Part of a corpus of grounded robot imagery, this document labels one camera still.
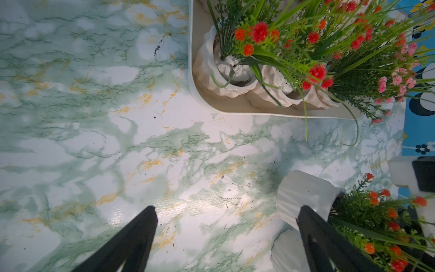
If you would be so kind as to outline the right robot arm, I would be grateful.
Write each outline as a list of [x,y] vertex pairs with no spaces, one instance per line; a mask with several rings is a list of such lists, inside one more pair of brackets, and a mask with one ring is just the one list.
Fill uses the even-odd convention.
[[399,198],[423,197],[427,206],[417,207],[416,215],[423,234],[435,237],[435,157],[396,156],[388,161],[392,183],[399,188]]

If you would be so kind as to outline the potted plant orange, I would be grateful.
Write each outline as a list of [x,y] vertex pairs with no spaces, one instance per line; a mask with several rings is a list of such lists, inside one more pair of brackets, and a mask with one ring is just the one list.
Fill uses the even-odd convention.
[[374,176],[366,173],[347,192],[305,172],[292,171],[278,186],[276,210],[279,217],[298,230],[303,206],[310,207],[352,244],[373,255],[400,246],[435,250],[435,237],[423,235],[418,227],[429,223],[412,219],[407,208],[425,207],[427,197],[394,199],[387,189],[371,190]]

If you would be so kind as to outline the potted plant front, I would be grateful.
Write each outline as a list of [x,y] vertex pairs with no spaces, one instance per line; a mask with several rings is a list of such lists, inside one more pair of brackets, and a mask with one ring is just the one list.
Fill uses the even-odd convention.
[[287,230],[271,251],[278,272],[383,272],[308,206],[297,220],[299,230]]

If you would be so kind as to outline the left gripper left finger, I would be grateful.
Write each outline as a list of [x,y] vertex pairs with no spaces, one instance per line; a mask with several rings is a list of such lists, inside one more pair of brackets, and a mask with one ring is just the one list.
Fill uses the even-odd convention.
[[114,235],[75,272],[143,272],[156,234],[158,219],[154,206],[147,206]]

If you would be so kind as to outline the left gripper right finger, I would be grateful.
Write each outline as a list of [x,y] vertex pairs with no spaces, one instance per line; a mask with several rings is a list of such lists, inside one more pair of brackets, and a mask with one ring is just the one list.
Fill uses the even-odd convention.
[[302,206],[297,224],[312,272],[381,272],[311,207]]

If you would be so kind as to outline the potted plant pink centre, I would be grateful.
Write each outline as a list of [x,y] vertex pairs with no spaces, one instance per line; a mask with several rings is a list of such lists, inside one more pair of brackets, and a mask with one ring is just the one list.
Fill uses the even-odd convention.
[[435,69],[416,70],[434,63],[432,49],[408,42],[401,34],[377,54],[357,51],[336,59],[330,67],[333,76],[319,89],[313,87],[309,97],[317,108],[348,103],[379,124],[389,115],[389,104],[402,102],[413,92],[419,94],[418,102],[434,105]]

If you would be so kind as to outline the potted plant red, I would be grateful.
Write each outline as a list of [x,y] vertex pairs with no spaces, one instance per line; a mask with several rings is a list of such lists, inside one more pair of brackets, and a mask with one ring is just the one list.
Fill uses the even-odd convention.
[[310,90],[325,94],[353,115],[348,105],[330,92],[337,75],[326,67],[333,54],[350,47],[349,39],[355,35],[346,20],[355,17],[359,7],[355,1],[342,5],[336,1],[290,1],[272,20],[264,21],[259,19],[260,12],[270,14],[271,9],[265,8],[263,1],[250,1],[244,6],[246,18],[234,32],[233,51],[277,106],[285,106],[284,101],[277,87],[266,83],[262,68],[275,68],[299,94],[305,119]]
[[197,85],[210,96],[236,98],[254,89],[257,77],[244,61],[270,38],[269,24],[281,1],[202,1],[213,24],[193,63]]

